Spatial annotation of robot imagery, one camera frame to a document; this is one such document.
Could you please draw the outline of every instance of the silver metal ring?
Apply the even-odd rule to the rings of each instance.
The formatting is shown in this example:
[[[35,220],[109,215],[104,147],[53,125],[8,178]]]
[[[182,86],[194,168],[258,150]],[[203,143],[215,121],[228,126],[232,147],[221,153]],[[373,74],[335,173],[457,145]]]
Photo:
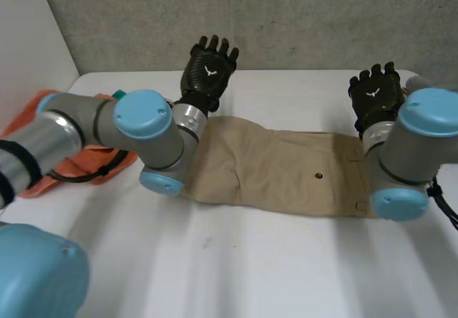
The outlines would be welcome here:
[[[202,137],[207,125],[207,117],[204,113],[193,105],[185,103],[180,103],[173,107],[173,118],[177,125],[191,130],[199,139]]]

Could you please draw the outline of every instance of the orange cloth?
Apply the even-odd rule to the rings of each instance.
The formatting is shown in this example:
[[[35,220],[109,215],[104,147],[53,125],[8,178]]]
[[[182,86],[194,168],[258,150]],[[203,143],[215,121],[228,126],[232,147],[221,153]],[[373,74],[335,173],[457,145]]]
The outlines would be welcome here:
[[[35,118],[35,111],[43,98],[50,94],[58,92],[56,90],[42,90],[38,92],[35,97],[27,103],[24,110],[19,114],[13,122],[5,129],[5,132],[1,137],[9,135],[19,128],[31,123]],[[99,94],[96,97],[104,98],[106,100],[113,100],[113,97],[108,95]],[[78,153],[76,156],[70,159],[64,160],[60,163],[55,171],[63,176],[82,176],[89,175],[95,172],[101,166],[108,164],[111,159],[117,154],[119,150],[114,148],[105,148],[103,146],[89,145],[83,151]],[[115,177],[118,173],[123,171],[126,167],[131,165],[137,160],[136,152],[129,152],[127,157],[119,164],[115,169],[111,170],[108,175],[100,176],[91,181],[92,184],[102,184],[107,182],[109,179]],[[49,176],[44,176],[36,185],[32,188],[23,191],[19,194],[22,198],[35,198],[43,193],[46,193],[50,189],[59,185],[60,181],[54,180]]]

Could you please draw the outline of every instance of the robotic hand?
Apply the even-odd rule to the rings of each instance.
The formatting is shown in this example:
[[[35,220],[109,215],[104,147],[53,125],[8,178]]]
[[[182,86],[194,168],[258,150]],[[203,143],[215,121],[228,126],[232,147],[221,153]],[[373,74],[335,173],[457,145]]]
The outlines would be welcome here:
[[[363,140],[374,211],[395,221],[419,218],[427,210],[430,183],[438,193],[429,193],[444,211],[435,176],[440,165],[458,163],[458,94],[422,89],[405,102],[399,75],[389,62],[385,73],[376,64],[371,72],[351,78],[349,95]]]
[[[234,48],[227,56],[229,41],[221,41],[217,51],[218,37],[212,36],[208,48],[207,38],[201,37],[198,44],[191,49],[191,59],[181,77],[181,93],[183,97],[202,97],[208,103],[208,109],[215,112],[219,99],[228,86],[229,77],[237,67],[238,48]]]
[[[35,120],[0,140],[0,208],[32,187],[85,145],[137,151],[140,182],[177,195],[199,139],[237,66],[238,49],[202,37],[181,79],[182,98],[171,108],[158,92],[138,90],[119,101],[60,93],[40,102]],[[0,317],[74,318],[89,283],[85,252],[33,226],[0,224]]]

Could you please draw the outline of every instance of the white table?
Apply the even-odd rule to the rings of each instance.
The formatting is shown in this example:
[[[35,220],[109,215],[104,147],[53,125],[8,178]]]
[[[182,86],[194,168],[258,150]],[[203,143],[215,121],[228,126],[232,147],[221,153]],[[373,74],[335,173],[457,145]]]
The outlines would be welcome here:
[[[357,71],[237,71],[221,115],[267,128],[354,134]],[[400,71],[402,82],[413,75]],[[180,72],[93,73],[71,92],[180,95]],[[92,263],[78,318],[457,317],[458,234],[434,203],[411,223],[308,218],[172,199],[138,183],[137,161],[102,186],[17,200],[6,222],[80,243]],[[458,208],[457,169],[439,180]]]

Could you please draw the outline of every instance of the beige fabric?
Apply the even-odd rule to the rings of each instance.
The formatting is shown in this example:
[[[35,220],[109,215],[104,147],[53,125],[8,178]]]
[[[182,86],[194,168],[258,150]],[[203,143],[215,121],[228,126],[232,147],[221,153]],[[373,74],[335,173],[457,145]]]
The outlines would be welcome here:
[[[208,120],[182,194],[307,216],[375,216],[368,192],[358,138],[225,116]]]

